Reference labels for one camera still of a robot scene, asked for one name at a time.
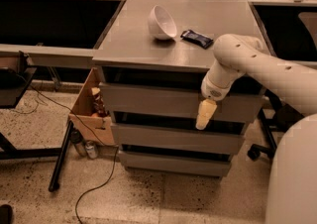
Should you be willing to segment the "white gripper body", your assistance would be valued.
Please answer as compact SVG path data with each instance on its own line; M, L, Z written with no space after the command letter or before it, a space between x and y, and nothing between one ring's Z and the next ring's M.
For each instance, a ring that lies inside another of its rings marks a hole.
M206 99L221 101L226 97L229 91L229 87L221 88L216 86L207 76L205 76L202 80L201 94Z

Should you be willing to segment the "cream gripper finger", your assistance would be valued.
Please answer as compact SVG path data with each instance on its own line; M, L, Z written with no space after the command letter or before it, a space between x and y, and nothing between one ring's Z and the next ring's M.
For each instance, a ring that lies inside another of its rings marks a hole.
M206 128L216 109L217 104L213 100L205 99L200 102L196 118L196 128L198 130L204 130Z

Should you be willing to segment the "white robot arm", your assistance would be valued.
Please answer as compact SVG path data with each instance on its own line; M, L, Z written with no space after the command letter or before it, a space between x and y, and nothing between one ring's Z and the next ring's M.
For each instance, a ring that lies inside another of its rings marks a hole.
M272 161L265 224L317 224L317 70L262 52L250 36L226 34L213 45L196 128L202 130L233 82L246 74L303 115L280 140Z

